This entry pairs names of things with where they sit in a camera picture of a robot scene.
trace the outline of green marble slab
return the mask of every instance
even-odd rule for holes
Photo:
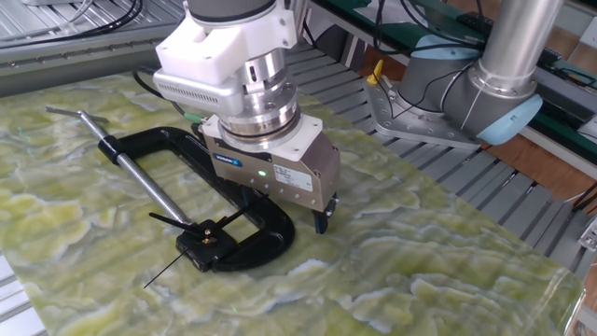
[[[113,76],[0,100],[0,249],[50,335],[561,335],[581,281],[450,194],[351,123],[301,95],[340,148],[340,204],[325,235],[311,212],[281,258],[244,273],[199,273],[179,233],[76,119],[116,136],[187,129],[172,107]],[[140,164],[193,218],[234,209],[171,153]],[[243,237],[244,219],[231,228]]]

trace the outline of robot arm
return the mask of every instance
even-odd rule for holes
[[[398,86],[402,109],[417,105],[422,114],[443,113],[468,137],[505,143],[543,103],[533,73],[562,5],[563,0],[504,0],[480,58],[458,48],[413,52]],[[449,41],[426,36],[417,47],[441,43]]]
[[[340,153],[323,122],[300,113],[284,49],[297,43],[305,2],[188,0],[186,17],[156,48],[164,98],[214,113],[201,126],[219,177],[311,208],[326,230]]]

